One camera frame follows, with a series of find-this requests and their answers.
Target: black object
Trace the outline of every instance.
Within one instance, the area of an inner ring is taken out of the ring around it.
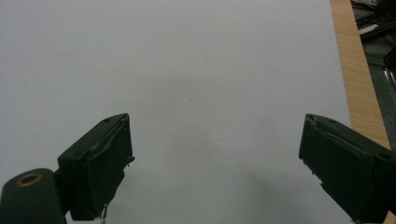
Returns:
[[[386,25],[381,25],[374,30],[361,35],[361,43],[367,43],[386,35],[396,33],[396,21],[390,22]]]
[[[10,179],[3,187],[0,221],[66,223],[94,220],[114,198],[134,160],[128,114],[102,120],[59,158],[59,170],[35,169]]]
[[[396,68],[396,47],[385,55],[384,63],[387,68]]]
[[[347,126],[307,114],[300,159],[354,221],[382,223],[395,213],[396,156]]]

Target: white surface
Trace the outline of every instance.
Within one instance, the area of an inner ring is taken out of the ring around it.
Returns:
[[[107,223],[349,223],[298,159],[348,121],[327,0],[2,1],[0,184],[128,112]]]

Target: wooden surface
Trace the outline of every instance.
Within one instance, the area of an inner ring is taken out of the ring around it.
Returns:
[[[331,0],[352,129],[389,147],[384,122],[349,0]],[[384,223],[396,223],[389,213]]]

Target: white table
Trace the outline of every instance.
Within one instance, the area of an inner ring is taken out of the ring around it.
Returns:
[[[0,56],[2,185],[127,112],[108,223],[349,223],[297,156],[349,123],[328,1],[5,2]]]

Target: white paper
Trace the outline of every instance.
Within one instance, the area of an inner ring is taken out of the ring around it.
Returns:
[[[0,57],[1,185],[127,112],[107,223],[350,221],[298,159],[349,124],[329,1],[8,1]]]

